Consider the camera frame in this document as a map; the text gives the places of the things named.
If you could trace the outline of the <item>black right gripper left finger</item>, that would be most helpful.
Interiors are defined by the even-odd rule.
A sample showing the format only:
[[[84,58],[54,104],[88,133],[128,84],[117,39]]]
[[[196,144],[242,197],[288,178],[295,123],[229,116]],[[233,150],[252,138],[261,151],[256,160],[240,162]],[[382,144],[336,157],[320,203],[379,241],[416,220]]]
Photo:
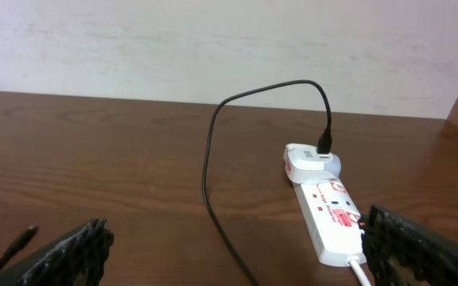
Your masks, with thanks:
[[[106,223],[94,218],[8,266],[37,234],[39,227],[30,226],[0,256],[0,286],[99,285],[115,239]]]

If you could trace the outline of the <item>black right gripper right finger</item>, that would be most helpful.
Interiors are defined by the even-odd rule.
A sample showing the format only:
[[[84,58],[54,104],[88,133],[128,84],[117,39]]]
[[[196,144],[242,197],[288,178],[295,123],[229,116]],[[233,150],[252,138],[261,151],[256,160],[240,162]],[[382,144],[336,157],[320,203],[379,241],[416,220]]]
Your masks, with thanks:
[[[458,285],[458,244],[384,207],[359,219],[377,285]]]

